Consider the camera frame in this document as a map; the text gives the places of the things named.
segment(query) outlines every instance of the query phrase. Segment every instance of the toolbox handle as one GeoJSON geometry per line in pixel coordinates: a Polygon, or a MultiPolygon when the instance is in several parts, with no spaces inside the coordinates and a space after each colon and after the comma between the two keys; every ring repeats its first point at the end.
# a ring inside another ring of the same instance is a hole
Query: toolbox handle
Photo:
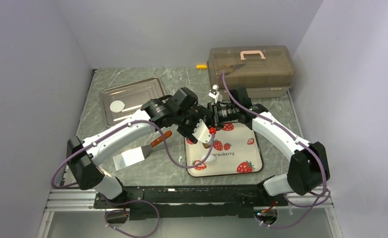
{"type": "Polygon", "coordinates": [[[245,55],[254,55],[259,54],[262,60],[265,60],[264,53],[262,51],[241,51],[240,52],[240,60],[245,60],[245,55]]]}

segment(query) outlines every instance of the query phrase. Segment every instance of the marble table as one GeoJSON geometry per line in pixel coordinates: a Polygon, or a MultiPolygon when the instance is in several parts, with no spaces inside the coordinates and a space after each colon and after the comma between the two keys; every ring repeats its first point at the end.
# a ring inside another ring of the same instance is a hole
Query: marble table
{"type": "MultiPolygon", "coordinates": [[[[206,105],[207,92],[210,88],[207,70],[195,68],[100,68],[95,71],[83,109],[77,136],[84,139],[107,129],[102,115],[99,93],[111,87],[158,77],[167,94],[173,94],[180,87],[187,87],[199,97],[199,103],[206,105]]],[[[286,93],[279,98],[255,99],[253,103],[264,105],[281,123],[296,134],[299,133],[297,118],[292,102],[286,93]]],[[[171,127],[173,135],[167,140],[170,152],[180,163],[186,165],[184,140],[176,132],[176,126],[171,127]]],[[[139,138],[125,146],[114,155],[125,150],[150,143],[158,137],[157,132],[139,138]]],[[[216,176],[194,178],[185,169],[175,166],[167,157],[163,144],[156,146],[148,158],[140,163],[116,171],[112,157],[107,159],[102,168],[112,176],[118,177],[125,186],[173,186],[173,185],[244,185],[257,184],[265,178],[286,173],[288,160],[266,138],[258,135],[258,142],[264,160],[264,169],[258,173],[246,175],[216,176]]],[[[71,173],[65,173],[65,183],[75,181],[71,173]]]]}

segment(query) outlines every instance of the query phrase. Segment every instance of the white tray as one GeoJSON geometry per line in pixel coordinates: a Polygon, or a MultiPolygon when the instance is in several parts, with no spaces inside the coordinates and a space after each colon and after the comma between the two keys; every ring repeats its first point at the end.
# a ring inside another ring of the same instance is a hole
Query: white tray
{"type": "MultiPolygon", "coordinates": [[[[262,170],[263,161],[254,131],[241,123],[229,124],[233,125],[233,130],[219,130],[216,134],[217,142],[212,150],[216,161],[210,164],[205,162],[198,167],[187,169],[190,175],[206,177],[250,174],[262,170]]],[[[185,140],[187,165],[199,163],[207,151],[208,149],[205,149],[202,143],[194,145],[185,140]]]]}

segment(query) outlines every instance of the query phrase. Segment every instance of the strawberry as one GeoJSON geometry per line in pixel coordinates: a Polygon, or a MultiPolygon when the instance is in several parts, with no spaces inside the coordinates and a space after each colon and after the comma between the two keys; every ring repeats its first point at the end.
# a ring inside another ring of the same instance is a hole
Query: strawberry
{"type": "Polygon", "coordinates": [[[245,162],[240,163],[240,165],[236,169],[236,172],[238,172],[238,173],[251,173],[254,170],[255,170],[255,168],[252,165],[252,162],[245,161],[245,162]]]}
{"type": "Polygon", "coordinates": [[[230,131],[233,129],[234,129],[233,123],[225,123],[223,128],[222,128],[222,130],[227,130],[227,131],[230,131]]]}
{"type": "MultiPolygon", "coordinates": [[[[200,162],[201,162],[201,160],[196,160],[196,161],[192,162],[192,165],[198,164],[200,162]]],[[[207,168],[206,164],[201,164],[201,165],[198,165],[197,167],[194,167],[194,169],[196,169],[196,170],[203,170],[206,168],[207,168]]]]}
{"type": "Polygon", "coordinates": [[[223,144],[221,141],[219,140],[214,140],[214,144],[213,144],[213,147],[218,150],[218,151],[222,151],[223,150],[223,144]]]}
{"type": "Polygon", "coordinates": [[[224,144],[223,149],[224,150],[229,150],[231,146],[232,146],[231,144],[226,143],[226,144],[224,144]]]}
{"type": "Polygon", "coordinates": [[[188,138],[185,138],[186,139],[186,142],[188,142],[188,144],[190,145],[193,145],[194,143],[192,143],[192,141],[190,141],[188,138]]]}
{"type": "Polygon", "coordinates": [[[247,144],[248,145],[253,145],[255,143],[255,139],[254,138],[249,138],[247,144]]]}

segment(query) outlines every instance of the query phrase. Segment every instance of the gray marble surface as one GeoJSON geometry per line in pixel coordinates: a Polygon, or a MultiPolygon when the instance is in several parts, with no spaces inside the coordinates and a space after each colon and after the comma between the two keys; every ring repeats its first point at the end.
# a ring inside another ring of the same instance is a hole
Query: gray marble surface
{"type": "MultiPolygon", "coordinates": [[[[151,78],[160,78],[167,94],[173,94],[180,87],[188,87],[199,97],[199,103],[206,105],[207,92],[210,88],[207,70],[195,68],[101,68],[96,70],[93,82],[89,90],[86,106],[77,131],[77,136],[84,139],[107,129],[102,115],[102,107],[99,93],[111,87],[151,78]]],[[[253,103],[261,103],[294,133],[299,134],[298,125],[293,112],[289,96],[284,94],[280,98],[255,99],[253,103]]],[[[167,139],[170,152],[175,160],[185,165],[184,140],[176,132],[176,127],[170,128],[173,135],[167,139]]],[[[118,155],[123,151],[150,143],[159,134],[153,133],[132,142],[117,151],[118,155]]],[[[149,185],[237,185],[257,184],[272,175],[280,175],[288,170],[288,160],[266,138],[258,135],[261,154],[264,159],[264,169],[258,173],[247,175],[216,176],[208,178],[194,178],[185,169],[175,166],[167,157],[164,146],[161,143],[156,146],[146,160],[116,171],[112,157],[107,159],[102,168],[112,176],[118,177],[126,186],[149,185]]],[[[71,173],[65,174],[65,183],[75,181],[71,173]]]]}

